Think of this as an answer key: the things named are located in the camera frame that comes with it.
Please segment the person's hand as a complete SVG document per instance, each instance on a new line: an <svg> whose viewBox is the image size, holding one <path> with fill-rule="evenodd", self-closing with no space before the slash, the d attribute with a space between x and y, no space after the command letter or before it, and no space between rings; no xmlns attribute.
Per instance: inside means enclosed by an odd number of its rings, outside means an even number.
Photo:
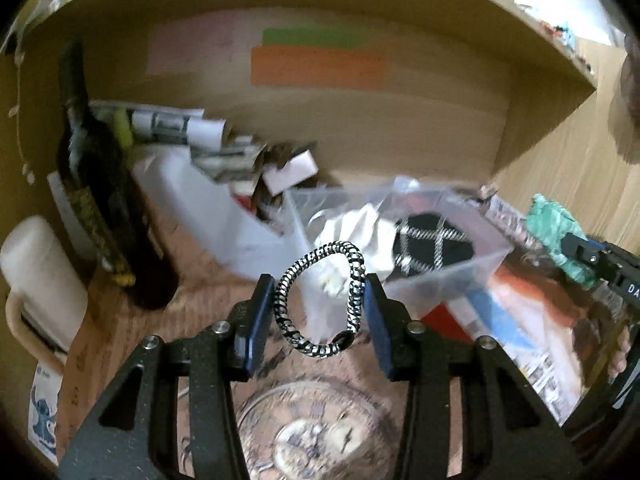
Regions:
<svg viewBox="0 0 640 480"><path fill-rule="evenodd" d="M608 382L612 382L627 367L627 356L631 349L629 327L625 326L617 337L616 344L608 361Z"/></svg>

